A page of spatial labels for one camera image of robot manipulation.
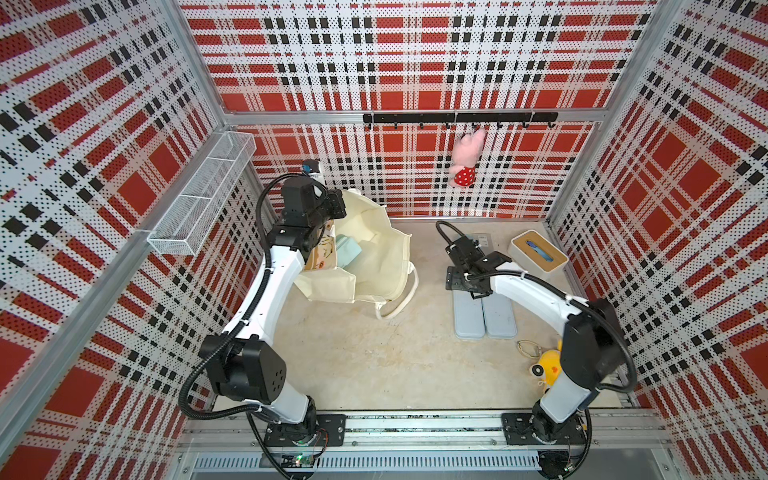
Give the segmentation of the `transparent grey pencil case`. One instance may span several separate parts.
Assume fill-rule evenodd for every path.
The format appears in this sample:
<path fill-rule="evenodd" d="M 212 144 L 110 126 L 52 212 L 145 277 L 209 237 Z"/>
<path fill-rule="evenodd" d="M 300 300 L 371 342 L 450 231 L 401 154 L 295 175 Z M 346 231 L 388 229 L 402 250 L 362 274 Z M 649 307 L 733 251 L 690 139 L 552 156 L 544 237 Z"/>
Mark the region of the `transparent grey pencil case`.
<path fill-rule="evenodd" d="M 490 234 L 487 233 L 474 233 L 472 234 L 472 238 L 478 243 L 478 246 L 483 251 L 493 251 L 494 250 L 494 244 L 492 241 L 492 237 Z"/>

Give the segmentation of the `mint green pencil case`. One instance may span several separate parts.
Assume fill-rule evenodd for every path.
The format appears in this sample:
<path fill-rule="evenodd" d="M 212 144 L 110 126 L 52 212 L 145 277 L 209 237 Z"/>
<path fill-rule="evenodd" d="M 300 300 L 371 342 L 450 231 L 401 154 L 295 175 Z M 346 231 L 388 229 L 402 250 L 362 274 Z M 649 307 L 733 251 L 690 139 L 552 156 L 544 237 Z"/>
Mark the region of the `mint green pencil case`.
<path fill-rule="evenodd" d="M 361 246 L 349 236 L 338 235 L 335 238 L 335 245 L 338 268 L 346 268 L 362 253 Z"/>

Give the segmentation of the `light blue pencil case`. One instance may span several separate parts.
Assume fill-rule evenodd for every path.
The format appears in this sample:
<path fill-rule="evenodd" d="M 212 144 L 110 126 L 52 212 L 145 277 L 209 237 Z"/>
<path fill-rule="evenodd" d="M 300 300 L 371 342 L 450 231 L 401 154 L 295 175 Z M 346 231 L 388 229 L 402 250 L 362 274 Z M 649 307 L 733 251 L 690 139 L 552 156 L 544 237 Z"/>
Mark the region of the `light blue pencil case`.
<path fill-rule="evenodd" d="M 486 334 L 492 339 L 513 339 L 518 329 L 513 302 L 498 293 L 481 299 Z"/>
<path fill-rule="evenodd" d="M 462 340 L 479 340 L 486 334 L 481 299 L 473 299 L 469 292 L 453 291 L 454 331 Z"/>

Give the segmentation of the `cream floral canvas bag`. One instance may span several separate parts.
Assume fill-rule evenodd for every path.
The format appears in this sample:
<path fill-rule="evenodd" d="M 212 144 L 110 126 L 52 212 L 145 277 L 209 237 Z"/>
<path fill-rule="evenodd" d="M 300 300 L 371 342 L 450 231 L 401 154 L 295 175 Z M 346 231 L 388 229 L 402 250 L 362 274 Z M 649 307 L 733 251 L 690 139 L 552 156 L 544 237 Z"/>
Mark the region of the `cream floral canvas bag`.
<path fill-rule="evenodd" d="M 394 228 L 386 208 L 357 190 L 344 190 L 347 215 L 330 220 L 295 285 L 310 301 L 372 303 L 376 318 L 391 320 L 411 302 L 419 287 L 411 261 L 411 236 Z M 337 267 L 335 238 L 354 238 L 362 253 Z"/>

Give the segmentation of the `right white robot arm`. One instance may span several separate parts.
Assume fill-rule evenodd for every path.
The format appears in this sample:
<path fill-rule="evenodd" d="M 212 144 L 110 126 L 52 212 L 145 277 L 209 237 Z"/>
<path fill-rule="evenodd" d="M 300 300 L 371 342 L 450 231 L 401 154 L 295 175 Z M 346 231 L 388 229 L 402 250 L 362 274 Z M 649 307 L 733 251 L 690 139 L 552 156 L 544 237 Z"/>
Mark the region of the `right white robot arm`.
<path fill-rule="evenodd" d="M 485 253 L 477 240 L 447 221 L 438 220 L 436 230 L 452 262 L 446 272 L 448 290 L 466 292 L 474 300 L 504 297 L 560 336 L 560 373 L 531 409 L 529 431 L 536 441 L 557 443 L 600 392 L 634 390 L 638 370 L 610 302 L 572 296 L 506 254 Z"/>

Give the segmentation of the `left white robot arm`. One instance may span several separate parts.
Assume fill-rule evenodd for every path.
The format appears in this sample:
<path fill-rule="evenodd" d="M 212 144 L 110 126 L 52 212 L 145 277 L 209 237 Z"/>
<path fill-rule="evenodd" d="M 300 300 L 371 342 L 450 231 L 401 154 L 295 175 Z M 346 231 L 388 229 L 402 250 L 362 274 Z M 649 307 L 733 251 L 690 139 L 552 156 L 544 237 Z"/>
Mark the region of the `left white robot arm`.
<path fill-rule="evenodd" d="M 234 317 L 218 334 L 204 338 L 200 363 L 183 382 L 178 394 L 181 412 L 193 420 L 216 420 L 243 414 L 260 419 L 274 431 L 283 431 L 290 442 L 307 444 L 320 428 L 314 400 L 288 381 L 287 365 L 273 348 L 277 321 L 295 280 L 317 247 L 327 223 L 346 215 L 343 195 L 330 189 L 316 175 L 282 174 L 265 186 L 256 212 L 261 214 L 267 196 L 281 189 L 283 209 L 271 227 L 257 222 L 263 250 L 257 275 Z M 216 395 L 235 406 L 204 411 L 193 406 L 189 395 L 205 376 Z"/>

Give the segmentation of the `white tissue box wooden lid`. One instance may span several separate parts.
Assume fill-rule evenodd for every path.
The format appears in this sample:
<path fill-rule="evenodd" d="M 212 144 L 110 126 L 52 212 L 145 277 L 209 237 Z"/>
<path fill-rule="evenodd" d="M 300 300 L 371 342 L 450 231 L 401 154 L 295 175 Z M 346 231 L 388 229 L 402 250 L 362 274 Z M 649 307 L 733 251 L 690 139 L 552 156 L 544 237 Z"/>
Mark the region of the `white tissue box wooden lid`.
<path fill-rule="evenodd" d="M 542 279 L 550 278 L 569 263 L 558 247 L 535 230 L 527 230 L 512 238 L 508 255 L 523 270 Z"/>

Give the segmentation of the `pink plush pig toy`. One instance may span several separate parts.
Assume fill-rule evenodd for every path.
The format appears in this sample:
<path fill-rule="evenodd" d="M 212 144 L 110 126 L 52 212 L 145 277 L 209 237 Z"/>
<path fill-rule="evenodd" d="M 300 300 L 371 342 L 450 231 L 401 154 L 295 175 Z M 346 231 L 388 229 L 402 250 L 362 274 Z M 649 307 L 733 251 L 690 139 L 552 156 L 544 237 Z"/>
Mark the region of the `pink plush pig toy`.
<path fill-rule="evenodd" d="M 486 131 L 478 129 L 463 135 L 454 145 L 451 166 L 448 170 L 449 185 L 455 188 L 469 188 L 477 178 L 477 164 L 486 139 Z"/>

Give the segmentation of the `yellow plush toy red dress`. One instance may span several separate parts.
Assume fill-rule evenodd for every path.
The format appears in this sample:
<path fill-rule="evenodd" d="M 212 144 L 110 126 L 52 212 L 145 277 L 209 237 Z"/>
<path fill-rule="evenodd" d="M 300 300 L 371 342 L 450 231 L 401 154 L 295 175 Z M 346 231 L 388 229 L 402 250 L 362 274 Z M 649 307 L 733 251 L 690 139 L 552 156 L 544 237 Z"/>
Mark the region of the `yellow plush toy red dress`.
<path fill-rule="evenodd" d="M 538 357 L 530 366 L 529 371 L 540 386 L 548 389 L 554 385 L 562 372 L 560 363 L 562 343 L 559 342 L 556 348 L 548 350 L 538 344 L 535 344 L 534 347 Z"/>

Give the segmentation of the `small green circuit board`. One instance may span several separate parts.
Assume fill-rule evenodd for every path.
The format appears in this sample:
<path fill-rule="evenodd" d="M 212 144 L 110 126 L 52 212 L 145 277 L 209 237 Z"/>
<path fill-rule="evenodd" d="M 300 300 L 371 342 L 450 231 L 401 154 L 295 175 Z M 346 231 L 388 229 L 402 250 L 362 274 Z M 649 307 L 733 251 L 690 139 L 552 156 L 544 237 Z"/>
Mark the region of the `small green circuit board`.
<path fill-rule="evenodd" d="M 311 454 L 284 454 L 281 456 L 283 469 L 312 469 L 316 458 Z"/>

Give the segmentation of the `black wall hook rail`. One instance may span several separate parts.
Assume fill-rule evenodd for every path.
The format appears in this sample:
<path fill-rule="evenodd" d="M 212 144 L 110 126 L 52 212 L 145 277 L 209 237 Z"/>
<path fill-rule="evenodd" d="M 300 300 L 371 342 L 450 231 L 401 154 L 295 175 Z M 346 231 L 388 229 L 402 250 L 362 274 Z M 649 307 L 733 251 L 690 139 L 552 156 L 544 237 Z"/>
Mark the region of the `black wall hook rail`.
<path fill-rule="evenodd" d="M 362 120 L 366 125 L 405 125 L 405 124 L 445 124 L 453 125 L 468 123 L 480 124 L 521 124 L 543 123 L 554 124 L 559 117 L 558 112 L 427 112 L 427 113 L 369 113 L 363 114 Z"/>

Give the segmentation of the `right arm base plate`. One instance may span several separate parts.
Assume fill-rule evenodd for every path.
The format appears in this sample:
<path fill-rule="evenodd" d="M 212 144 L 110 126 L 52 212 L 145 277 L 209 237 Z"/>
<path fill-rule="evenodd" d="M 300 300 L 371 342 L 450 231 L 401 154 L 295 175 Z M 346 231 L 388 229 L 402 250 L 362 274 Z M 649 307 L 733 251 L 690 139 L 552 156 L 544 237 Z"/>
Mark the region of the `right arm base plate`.
<path fill-rule="evenodd" d="M 524 446 L 584 446 L 586 431 L 578 414 L 556 423 L 546 414 L 504 413 L 502 433 L 506 443 Z"/>

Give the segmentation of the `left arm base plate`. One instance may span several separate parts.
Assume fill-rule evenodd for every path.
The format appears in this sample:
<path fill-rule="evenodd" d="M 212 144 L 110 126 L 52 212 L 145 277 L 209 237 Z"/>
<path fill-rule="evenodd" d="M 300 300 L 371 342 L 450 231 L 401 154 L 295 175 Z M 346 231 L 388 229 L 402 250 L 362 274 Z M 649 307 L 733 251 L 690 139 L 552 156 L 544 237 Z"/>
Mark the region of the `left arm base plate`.
<path fill-rule="evenodd" d="M 270 423 L 263 442 L 268 447 L 342 446 L 346 420 L 347 416 L 344 414 L 311 413 L 299 424 Z"/>

